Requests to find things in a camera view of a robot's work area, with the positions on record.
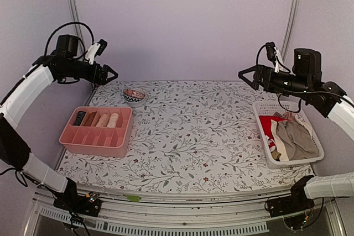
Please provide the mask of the cream underwear navy trim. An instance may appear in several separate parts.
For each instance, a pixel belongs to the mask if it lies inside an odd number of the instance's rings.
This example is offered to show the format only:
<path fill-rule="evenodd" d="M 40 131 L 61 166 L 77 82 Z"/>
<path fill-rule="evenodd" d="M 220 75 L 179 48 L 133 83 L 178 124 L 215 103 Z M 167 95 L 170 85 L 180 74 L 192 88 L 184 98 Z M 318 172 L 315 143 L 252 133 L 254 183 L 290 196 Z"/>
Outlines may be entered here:
<path fill-rule="evenodd" d="M 108 120 L 109 120 L 108 114 L 107 113 L 102 114 L 99 120 L 97 121 L 95 127 L 106 127 Z"/>

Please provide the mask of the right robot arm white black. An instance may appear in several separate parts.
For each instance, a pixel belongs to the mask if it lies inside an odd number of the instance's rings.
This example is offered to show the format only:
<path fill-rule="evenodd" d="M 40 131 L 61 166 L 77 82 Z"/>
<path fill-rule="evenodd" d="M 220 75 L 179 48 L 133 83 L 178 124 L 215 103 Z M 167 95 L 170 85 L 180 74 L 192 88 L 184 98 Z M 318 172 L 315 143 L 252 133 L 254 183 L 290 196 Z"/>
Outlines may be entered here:
<path fill-rule="evenodd" d="M 273 66 L 256 63 L 242 70 L 238 77 L 254 90 L 300 98 L 313 106 L 323 117 L 337 124 L 350 138 L 353 137 L 353 101 L 334 82 L 323 82 L 321 54 L 313 49 L 294 49 L 292 69 L 285 67 L 273 43 L 266 43 L 267 58 Z M 297 212 L 308 199 L 325 197 L 353 197 L 353 173 L 325 177 L 305 176 L 292 186 L 294 192 L 286 200 L 286 207 Z"/>

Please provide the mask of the cream garment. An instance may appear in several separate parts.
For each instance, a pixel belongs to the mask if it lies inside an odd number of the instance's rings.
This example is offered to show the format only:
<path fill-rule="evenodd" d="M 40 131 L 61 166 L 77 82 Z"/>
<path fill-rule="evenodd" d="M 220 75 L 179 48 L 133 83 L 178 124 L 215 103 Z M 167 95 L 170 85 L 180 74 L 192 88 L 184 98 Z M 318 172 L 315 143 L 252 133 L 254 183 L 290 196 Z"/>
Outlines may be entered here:
<path fill-rule="evenodd" d="M 119 119 L 119 114 L 116 112 L 112 113 L 108 120 L 107 128 L 114 128 L 117 124 L 118 119 Z"/>

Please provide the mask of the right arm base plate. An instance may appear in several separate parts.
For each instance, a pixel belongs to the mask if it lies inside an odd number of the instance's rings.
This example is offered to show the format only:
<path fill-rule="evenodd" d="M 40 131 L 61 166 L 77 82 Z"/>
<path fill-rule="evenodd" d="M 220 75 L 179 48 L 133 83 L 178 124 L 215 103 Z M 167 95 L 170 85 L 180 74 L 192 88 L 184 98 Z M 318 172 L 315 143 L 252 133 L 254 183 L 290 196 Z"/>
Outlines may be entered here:
<path fill-rule="evenodd" d="M 271 217 L 279 217 L 310 210 L 315 206 L 314 200 L 304 196 L 289 195 L 284 197 L 270 197 L 266 200 L 264 208 Z"/>

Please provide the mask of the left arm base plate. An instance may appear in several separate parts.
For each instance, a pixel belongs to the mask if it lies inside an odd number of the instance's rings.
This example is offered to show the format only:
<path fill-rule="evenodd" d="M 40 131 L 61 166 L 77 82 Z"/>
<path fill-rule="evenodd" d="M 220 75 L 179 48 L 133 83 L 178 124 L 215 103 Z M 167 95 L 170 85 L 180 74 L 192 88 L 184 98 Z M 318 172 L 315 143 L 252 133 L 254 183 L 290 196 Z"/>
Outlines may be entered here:
<path fill-rule="evenodd" d="M 55 192 L 54 197 L 54 207 L 90 217 L 98 217 L 102 206 L 100 199 L 93 199 L 91 196 L 68 196 Z"/>

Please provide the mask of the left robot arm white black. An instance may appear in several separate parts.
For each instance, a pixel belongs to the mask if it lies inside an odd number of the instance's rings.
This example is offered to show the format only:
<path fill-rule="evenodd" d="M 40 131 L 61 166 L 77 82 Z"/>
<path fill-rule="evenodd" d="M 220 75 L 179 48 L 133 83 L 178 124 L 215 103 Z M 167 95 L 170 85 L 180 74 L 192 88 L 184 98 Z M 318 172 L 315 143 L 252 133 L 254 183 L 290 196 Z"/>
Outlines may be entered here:
<path fill-rule="evenodd" d="M 12 166 L 50 190 L 61 193 L 60 200 L 71 211 L 82 206 L 82 198 L 70 190 L 69 180 L 37 158 L 16 129 L 23 116 L 54 82 L 66 78 L 84 79 L 97 85 L 106 85 L 118 77 L 108 65 L 100 65 L 95 58 L 107 47 L 107 41 L 94 42 L 83 58 L 77 56 L 79 38 L 73 35 L 58 37 L 56 48 L 38 58 L 29 71 L 1 101 L 1 161 Z"/>

